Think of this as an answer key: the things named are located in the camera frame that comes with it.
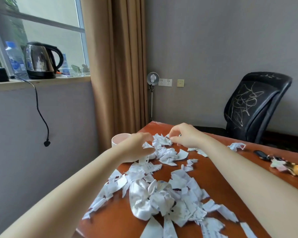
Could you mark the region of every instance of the electric kettle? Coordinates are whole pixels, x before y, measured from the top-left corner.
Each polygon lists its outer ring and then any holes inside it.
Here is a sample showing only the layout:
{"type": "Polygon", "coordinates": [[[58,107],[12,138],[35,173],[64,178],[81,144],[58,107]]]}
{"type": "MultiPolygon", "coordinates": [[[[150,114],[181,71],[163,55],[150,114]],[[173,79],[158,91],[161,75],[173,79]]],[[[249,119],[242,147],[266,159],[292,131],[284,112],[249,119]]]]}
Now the electric kettle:
{"type": "Polygon", "coordinates": [[[30,79],[55,78],[55,73],[63,61],[63,54],[57,47],[40,42],[28,42],[26,45],[25,66],[30,79]],[[52,51],[60,57],[58,65],[55,64],[52,51]]]}

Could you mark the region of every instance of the black power cord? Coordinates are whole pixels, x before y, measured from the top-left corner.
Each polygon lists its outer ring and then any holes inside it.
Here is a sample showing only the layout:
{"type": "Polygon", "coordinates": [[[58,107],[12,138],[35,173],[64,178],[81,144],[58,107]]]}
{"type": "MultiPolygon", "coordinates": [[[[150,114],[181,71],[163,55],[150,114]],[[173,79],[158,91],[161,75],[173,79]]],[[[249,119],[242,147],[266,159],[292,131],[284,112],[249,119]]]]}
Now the black power cord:
{"type": "Polygon", "coordinates": [[[48,130],[48,137],[46,138],[46,141],[44,142],[44,146],[45,146],[45,147],[48,147],[48,146],[51,144],[51,142],[49,141],[50,130],[49,130],[49,126],[48,126],[48,124],[45,122],[45,120],[44,120],[44,118],[43,118],[43,116],[42,116],[42,114],[41,114],[41,112],[40,112],[40,110],[39,110],[39,100],[38,100],[38,98],[37,98],[37,90],[36,90],[36,87],[35,87],[32,83],[30,83],[29,81],[24,80],[24,79],[22,79],[22,78],[19,78],[19,77],[16,76],[16,75],[14,75],[14,76],[15,76],[16,78],[18,78],[18,79],[24,81],[24,82],[27,82],[27,83],[31,84],[31,85],[33,86],[33,88],[35,89],[36,109],[37,109],[39,115],[41,116],[41,118],[42,118],[44,124],[46,125],[47,130],[48,130]]]}

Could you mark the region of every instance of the forearm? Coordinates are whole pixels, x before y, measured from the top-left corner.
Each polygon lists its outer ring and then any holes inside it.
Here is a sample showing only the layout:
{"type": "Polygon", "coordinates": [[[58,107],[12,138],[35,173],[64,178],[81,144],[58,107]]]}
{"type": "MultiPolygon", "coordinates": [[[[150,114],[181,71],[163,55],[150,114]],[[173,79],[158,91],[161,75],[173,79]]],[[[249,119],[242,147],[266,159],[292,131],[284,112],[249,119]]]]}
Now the forearm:
{"type": "Polygon", "coordinates": [[[121,155],[118,149],[105,151],[35,204],[0,238],[71,237],[108,177],[120,164],[121,155]]]}
{"type": "Polygon", "coordinates": [[[272,237],[298,237],[298,189],[210,136],[199,148],[272,237]]]}

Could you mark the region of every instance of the window sill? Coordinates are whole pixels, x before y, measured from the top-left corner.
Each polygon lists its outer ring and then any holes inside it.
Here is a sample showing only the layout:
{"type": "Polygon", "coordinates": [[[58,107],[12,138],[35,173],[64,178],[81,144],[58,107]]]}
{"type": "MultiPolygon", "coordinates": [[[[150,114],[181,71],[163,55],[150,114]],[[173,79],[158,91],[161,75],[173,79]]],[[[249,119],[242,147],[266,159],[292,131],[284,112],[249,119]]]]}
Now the window sill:
{"type": "MultiPolygon", "coordinates": [[[[57,77],[53,79],[42,79],[42,80],[28,80],[36,87],[46,87],[51,85],[68,84],[68,83],[80,83],[80,82],[90,82],[91,76],[84,77],[57,77]]],[[[10,80],[10,82],[0,82],[0,92],[18,90],[25,88],[33,88],[30,84],[20,81],[20,80],[10,80]]]]}

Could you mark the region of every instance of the kettle handle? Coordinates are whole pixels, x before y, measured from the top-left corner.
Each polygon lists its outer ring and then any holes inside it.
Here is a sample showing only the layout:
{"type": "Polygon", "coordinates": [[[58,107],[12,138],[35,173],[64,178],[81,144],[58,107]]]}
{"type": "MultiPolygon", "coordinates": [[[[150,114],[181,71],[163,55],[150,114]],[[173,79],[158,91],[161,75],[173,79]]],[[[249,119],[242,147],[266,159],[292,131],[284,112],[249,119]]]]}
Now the kettle handle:
{"type": "Polygon", "coordinates": [[[54,72],[56,72],[63,64],[63,61],[64,61],[64,57],[63,57],[63,54],[62,52],[55,46],[52,46],[52,45],[48,45],[48,44],[43,44],[43,46],[51,51],[54,51],[58,54],[58,56],[60,57],[60,61],[58,63],[58,65],[56,67],[54,67],[54,72]]]}

